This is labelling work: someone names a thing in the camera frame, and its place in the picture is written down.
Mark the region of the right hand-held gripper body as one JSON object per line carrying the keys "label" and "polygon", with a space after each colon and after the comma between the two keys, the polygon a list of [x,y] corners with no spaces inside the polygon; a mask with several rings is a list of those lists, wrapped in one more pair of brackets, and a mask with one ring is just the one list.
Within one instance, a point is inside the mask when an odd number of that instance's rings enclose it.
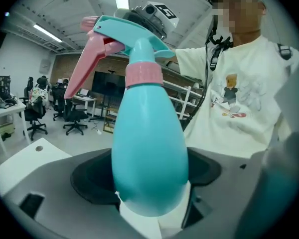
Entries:
{"label": "right hand-held gripper body", "polygon": [[126,14],[126,20],[141,25],[160,40],[167,39],[179,23],[179,18],[167,5],[152,1],[148,1],[144,7],[132,8]]}

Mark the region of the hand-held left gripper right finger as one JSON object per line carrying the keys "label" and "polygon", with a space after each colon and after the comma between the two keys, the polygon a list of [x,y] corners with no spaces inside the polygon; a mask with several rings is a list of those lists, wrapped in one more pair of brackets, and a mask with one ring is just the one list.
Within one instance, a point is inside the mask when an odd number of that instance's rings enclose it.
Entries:
{"label": "hand-held left gripper right finger", "polygon": [[207,186],[221,175],[222,166],[213,152],[188,147],[187,154],[188,180],[192,186]]}

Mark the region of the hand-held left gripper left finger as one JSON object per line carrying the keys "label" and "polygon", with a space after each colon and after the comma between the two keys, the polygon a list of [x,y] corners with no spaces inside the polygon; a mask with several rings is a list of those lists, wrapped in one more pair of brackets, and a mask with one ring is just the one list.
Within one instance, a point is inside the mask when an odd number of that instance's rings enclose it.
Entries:
{"label": "hand-held left gripper left finger", "polygon": [[73,170],[70,181],[73,189],[94,205],[120,205],[120,199],[115,194],[110,149],[79,164]]}

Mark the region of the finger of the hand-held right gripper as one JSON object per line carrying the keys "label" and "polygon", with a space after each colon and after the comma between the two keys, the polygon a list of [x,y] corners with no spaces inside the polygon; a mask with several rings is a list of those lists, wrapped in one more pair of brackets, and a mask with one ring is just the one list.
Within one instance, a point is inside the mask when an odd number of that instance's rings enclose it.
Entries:
{"label": "finger of the hand-held right gripper", "polygon": [[173,71],[179,71],[179,63],[176,57],[172,57],[169,59],[164,60],[163,62],[164,67],[169,68]]}
{"label": "finger of the hand-held right gripper", "polygon": [[127,19],[130,12],[131,12],[130,9],[126,9],[126,8],[118,8],[118,9],[114,12],[114,17],[116,17],[116,18],[122,18],[122,19]]}

